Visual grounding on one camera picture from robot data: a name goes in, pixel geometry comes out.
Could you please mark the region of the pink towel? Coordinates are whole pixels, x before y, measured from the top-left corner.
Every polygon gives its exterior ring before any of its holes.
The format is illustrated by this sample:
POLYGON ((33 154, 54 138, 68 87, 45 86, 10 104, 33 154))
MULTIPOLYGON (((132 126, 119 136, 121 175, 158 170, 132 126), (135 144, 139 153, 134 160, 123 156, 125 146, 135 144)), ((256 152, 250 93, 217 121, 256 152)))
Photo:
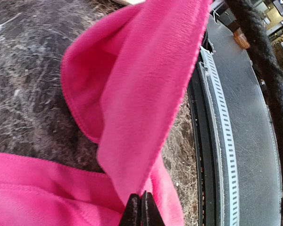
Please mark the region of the pink towel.
POLYGON ((149 192, 184 225, 161 151, 209 0, 0 0, 0 226, 118 226, 149 192))

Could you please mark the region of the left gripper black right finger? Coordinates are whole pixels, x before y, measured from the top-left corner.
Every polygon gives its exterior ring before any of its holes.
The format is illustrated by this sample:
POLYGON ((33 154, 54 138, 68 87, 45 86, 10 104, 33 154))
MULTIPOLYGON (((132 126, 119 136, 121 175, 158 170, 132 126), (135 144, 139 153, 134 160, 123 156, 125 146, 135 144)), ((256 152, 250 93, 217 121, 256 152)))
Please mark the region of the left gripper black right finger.
POLYGON ((165 226, 153 195, 145 191, 142 195, 141 201, 141 225, 165 226))

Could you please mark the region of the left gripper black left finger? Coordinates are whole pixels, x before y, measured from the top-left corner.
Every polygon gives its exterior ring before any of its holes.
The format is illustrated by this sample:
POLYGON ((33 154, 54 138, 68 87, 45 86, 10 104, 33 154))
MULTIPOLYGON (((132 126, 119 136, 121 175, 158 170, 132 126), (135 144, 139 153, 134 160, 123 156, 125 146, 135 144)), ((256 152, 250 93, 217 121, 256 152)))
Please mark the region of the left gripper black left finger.
POLYGON ((119 222, 119 226, 141 226, 142 202, 137 194, 131 194, 119 222))

